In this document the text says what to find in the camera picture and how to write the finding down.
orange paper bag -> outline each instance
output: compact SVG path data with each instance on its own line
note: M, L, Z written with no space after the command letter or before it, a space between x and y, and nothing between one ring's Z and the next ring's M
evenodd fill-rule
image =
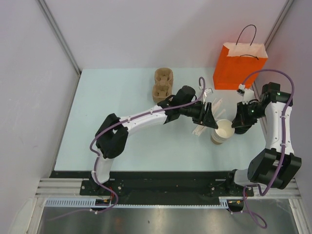
M214 71L214 88L237 90L238 86L252 72L262 69L268 59L264 44L253 43L257 29L252 42L238 43L240 33L236 43L224 43L218 63ZM254 74L245 83L246 88L250 88L258 74Z

white plastic piece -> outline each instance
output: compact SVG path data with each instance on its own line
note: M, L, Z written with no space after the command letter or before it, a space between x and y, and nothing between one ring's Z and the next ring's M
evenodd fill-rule
M223 113L225 113L225 109L223 109L216 117L214 117L215 119L216 118L219 118Z
M153 125L161 125L164 124L164 122L167 119L167 116L165 114L165 111L157 112L157 113L152 113L155 110L162 109L160 106L154 106L152 109L148 111L143 111L141 113L135 114L130 116L131 118L140 114L143 114L145 112L150 112L150 115L145 115L143 117L131 120L130 122L123 123L122 125L124 127L128 128L128 137L134 134L135 132L141 130L144 127L150 127ZM128 119L128 117L121 117L120 121Z
M106 208L108 205L99 205L96 203L98 198L82 197L51 197L46 200L45 207L79 207L79 208Z
M100 153L100 157L97 162L97 179L102 184L109 180L109 172L111 171L111 167L113 165L114 159L110 158L103 158L103 154L100 150L98 150ZM95 180L94 177L95 171L91 171L92 178Z
M223 98L221 98L219 101L217 101L216 103L212 104L211 106L211 111L213 113L213 115L217 112L217 110L220 108L221 104L223 102Z
M240 84L240 85L238 86L238 89L244 90L244 89L245 89L245 85L244 85L244 84Z
M254 183L250 182L247 177L248 169L237 170L234 174L234 183L240 186L252 185Z
M205 102L208 94L212 94L212 93L213 93L212 88L205 89L205 92L204 92L204 95L203 95L203 102Z
M203 128L205 126L202 126L202 125L197 125L196 128L192 131L192 134L196 135L196 136L200 136Z
M219 205L119 205L114 206L115 208L144 208L144 209L228 209L229 204L226 199L219 198Z
M254 91L251 89L245 89L244 91L243 104L248 104L250 100L254 99Z
M275 148L277 152L282 152L282 111L285 107L285 103L270 102L265 109L265 116L268 123L268 133L266 138L266 148ZM291 136L290 136L290 116L292 112L292 107L287 107L285 112L285 122L286 122L286 149L285 154L289 155L293 152Z

gray floor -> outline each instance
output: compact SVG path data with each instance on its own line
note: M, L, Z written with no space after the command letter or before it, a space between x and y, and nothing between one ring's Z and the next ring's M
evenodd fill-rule
M39 234L298 234L288 200L250 200L252 210L268 223L263 230L249 214L218 209L115 208L95 215L79 212L54 221L49 218L73 208L46 207Z

paper cup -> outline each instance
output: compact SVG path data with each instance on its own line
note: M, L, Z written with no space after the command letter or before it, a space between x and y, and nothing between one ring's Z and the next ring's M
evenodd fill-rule
M221 119L217 122L218 129L213 129L211 140L214 144L222 144L233 136L235 128L232 128L232 122L227 119Z

white wall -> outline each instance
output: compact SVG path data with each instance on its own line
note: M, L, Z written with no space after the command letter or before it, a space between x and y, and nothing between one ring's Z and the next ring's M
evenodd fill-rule
M215 67L248 24L263 43L286 0L47 0L80 67ZM241 42L253 37L249 28Z
M312 219L312 1L295 1L286 20L268 49L265 68L279 69L291 76L295 84L291 116L291 138L295 155L302 158L296 180ZM282 91L290 91L290 84L280 74L264 73L257 79L257 87L276 81Z
M47 176L78 77L35 0L0 4L0 233Z

